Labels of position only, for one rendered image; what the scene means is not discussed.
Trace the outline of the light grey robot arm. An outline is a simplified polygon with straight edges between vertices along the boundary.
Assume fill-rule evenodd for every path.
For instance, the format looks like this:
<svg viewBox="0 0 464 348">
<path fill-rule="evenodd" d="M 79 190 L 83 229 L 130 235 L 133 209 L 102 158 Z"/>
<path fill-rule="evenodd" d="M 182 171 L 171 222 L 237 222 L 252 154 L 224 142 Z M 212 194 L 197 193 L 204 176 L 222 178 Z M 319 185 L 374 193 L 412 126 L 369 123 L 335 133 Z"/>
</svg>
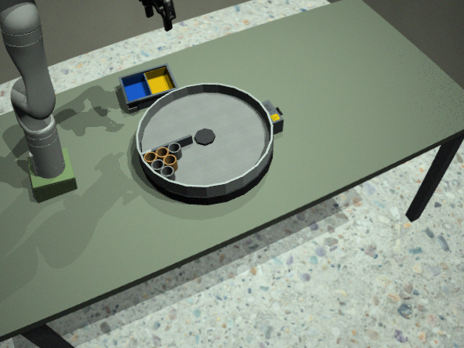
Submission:
<svg viewBox="0 0 464 348">
<path fill-rule="evenodd" d="M 27 140 L 34 174 L 55 178 L 64 171 L 65 162 L 52 115 L 56 95 L 35 1 L 0 0 L 0 28 L 5 48 L 22 76 L 13 85 L 10 97 Z"/>
</svg>

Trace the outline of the grey round turntable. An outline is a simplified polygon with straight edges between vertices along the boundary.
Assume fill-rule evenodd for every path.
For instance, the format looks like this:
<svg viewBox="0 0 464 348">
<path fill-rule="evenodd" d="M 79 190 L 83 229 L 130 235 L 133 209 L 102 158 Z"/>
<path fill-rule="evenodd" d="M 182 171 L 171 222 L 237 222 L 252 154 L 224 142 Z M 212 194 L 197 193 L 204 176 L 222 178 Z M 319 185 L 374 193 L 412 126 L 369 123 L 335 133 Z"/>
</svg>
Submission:
<svg viewBox="0 0 464 348">
<path fill-rule="evenodd" d="M 230 85 L 200 83 L 173 90 L 140 120 L 136 144 L 141 167 L 155 189 L 172 200 L 189 205 L 231 201 L 268 172 L 274 135 L 283 132 L 281 115 L 269 100 L 261 103 Z M 171 143 L 178 143 L 182 151 L 175 181 L 144 160 L 146 153 L 168 149 Z"/>
</svg>

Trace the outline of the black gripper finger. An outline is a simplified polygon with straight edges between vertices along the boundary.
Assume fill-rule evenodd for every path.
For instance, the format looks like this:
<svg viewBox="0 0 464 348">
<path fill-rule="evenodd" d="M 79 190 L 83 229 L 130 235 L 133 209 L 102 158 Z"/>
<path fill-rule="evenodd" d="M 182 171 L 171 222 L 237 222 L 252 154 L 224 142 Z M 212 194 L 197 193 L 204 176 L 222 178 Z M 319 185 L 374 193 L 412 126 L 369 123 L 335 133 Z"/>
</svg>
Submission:
<svg viewBox="0 0 464 348">
<path fill-rule="evenodd" d="M 150 3 L 147 0 L 139 0 L 139 1 L 142 2 L 145 8 L 146 17 L 149 18 L 153 16 L 154 15 L 153 6 L 150 5 Z"/>
<path fill-rule="evenodd" d="M 172 20 L 176 18 L 176 13 L 173 5 L 172 0 L 162 0 L 162 6 L 164 7 L 163 9 L 159 9 L 158 4 L 156 3 L 155 0 L 150 0 L 152 5 L 154 5 L 155 9 L 159 14 L 161 14 L 161 17 L 163 19 L 164 23 L 164 28 L 165 31 L 170 31 L 172 30 Z M 165 14 L 164 14 L 165 11 Z M 172 12 L 172 13 L 171 13 Z"/>
</svg>

